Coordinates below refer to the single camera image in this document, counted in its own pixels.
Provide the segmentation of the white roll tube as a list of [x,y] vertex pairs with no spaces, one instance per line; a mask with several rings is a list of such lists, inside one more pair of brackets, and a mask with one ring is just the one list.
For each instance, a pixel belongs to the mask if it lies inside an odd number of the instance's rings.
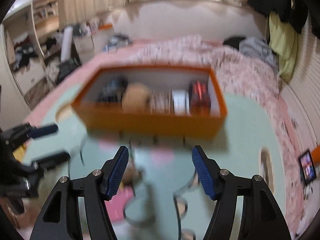
[[68,25],[65,27],[61,45],[61,62],[66,62],[71,58],[71,48],[73,42],[73,27]]

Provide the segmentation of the black lace cloth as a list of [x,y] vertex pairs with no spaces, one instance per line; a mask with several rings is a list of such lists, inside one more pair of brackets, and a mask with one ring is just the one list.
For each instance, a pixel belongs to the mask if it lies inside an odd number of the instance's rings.
[[98,94],[96,102],[119,103],[122,100],[128,81],[124,77],[114,78],[107,82]]

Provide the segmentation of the grey clothes pile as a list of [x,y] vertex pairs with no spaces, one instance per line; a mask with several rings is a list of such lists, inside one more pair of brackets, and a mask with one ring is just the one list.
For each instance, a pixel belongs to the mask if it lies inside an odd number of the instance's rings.
[[264,40],[256,37],[245,38],[239,43],[239,51],[247,57],[259,59],[268,64],[274,74],[279,73],[279,57]]

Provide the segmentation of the mint cartoon lap table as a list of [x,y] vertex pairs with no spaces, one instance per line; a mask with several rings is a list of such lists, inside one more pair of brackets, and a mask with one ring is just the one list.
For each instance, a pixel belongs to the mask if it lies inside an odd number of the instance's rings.
[[123,219],[113,223],[118,239],[203,239],[215,203],[201,185],[192,183],[195,168],[191,150],[199,145],[221,168],[235,176],[259,173],[259,153],[265,147],[276,176],[275,198],[285,210],[285,180],[280,149],[268,116],[255,101],[225,95],[228,115],[213,140],[164,138],[117,133],[88,133],[76,114],[59,122],[55,135],[32,141],[23,159],[29,163],[49,153],[66,150],[69,163],[48,172],[39,193],[44,203],[61,176],[88,175],[114,157],[121,145],[128,147],[142,177],[133,186],[126,204],[111,201]]

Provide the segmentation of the brown card deck box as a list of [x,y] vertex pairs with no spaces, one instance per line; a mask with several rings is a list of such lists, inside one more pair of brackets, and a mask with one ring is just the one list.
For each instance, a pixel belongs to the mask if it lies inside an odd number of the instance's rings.
[[171,114],[173,108],[172,92],[153,90],[149,100],[150,112],[156,114]]

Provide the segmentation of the orange cardboard box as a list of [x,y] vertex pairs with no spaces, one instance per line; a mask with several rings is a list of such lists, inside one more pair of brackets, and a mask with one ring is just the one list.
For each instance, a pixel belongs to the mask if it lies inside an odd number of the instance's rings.
[[212,139],[228,114],[216,75],[190,65],[100,68],[72,102],[92,130]]

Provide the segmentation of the black square box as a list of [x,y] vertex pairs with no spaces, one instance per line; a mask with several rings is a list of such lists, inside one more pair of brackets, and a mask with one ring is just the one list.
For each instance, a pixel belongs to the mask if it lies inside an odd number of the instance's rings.
[[192,115],[210,115],[211,99],[208,86],[201,81],[194,81],[189,86],[189,110]]

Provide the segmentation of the smartphone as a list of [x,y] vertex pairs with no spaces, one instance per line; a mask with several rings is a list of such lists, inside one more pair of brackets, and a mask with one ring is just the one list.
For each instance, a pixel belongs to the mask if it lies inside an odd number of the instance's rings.
[[302,182],[304,186],[307,186],[317,178],[316,169],[310,150],[306,150],[298,157],[298,164]]

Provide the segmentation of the white bedside drawer cabinet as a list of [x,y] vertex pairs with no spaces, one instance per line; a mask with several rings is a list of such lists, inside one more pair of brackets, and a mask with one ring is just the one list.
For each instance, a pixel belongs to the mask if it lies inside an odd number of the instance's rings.
[[89,36],[74,38],[76,51],[82,64],[100,54],[114,35],[114,29],[100,29]]

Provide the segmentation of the green hanging garment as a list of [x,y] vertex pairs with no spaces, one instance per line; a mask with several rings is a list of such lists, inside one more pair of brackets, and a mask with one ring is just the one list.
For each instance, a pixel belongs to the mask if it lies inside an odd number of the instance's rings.
[[279,57],[279,76],[289,83],[292,79],[298,52],[298,33],[289,23],[281,22],[275,12],[269,15],[270,48]]

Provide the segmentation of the pink floral blanket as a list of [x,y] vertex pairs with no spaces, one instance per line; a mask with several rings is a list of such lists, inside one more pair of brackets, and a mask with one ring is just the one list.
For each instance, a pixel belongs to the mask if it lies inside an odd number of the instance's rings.
[[256,101],[265,110],[277,136],[286,185],[285,218],[291,233],[298,232],[303,217],[303,187],[298,167],[298,141],[280,96],[278,80],[271,67],[259,59],[242,55],[219,43],[189,35],[150,43],[126,58],[134,63],[195,64],[214,70],[223,92]]

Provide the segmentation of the brown plush toy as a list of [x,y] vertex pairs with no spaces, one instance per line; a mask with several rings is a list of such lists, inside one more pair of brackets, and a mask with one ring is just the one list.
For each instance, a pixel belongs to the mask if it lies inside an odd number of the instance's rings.
[[151,90],[142,83],[131,83],[123,95],[121,105],[125,112],[143,112],[147,109]]

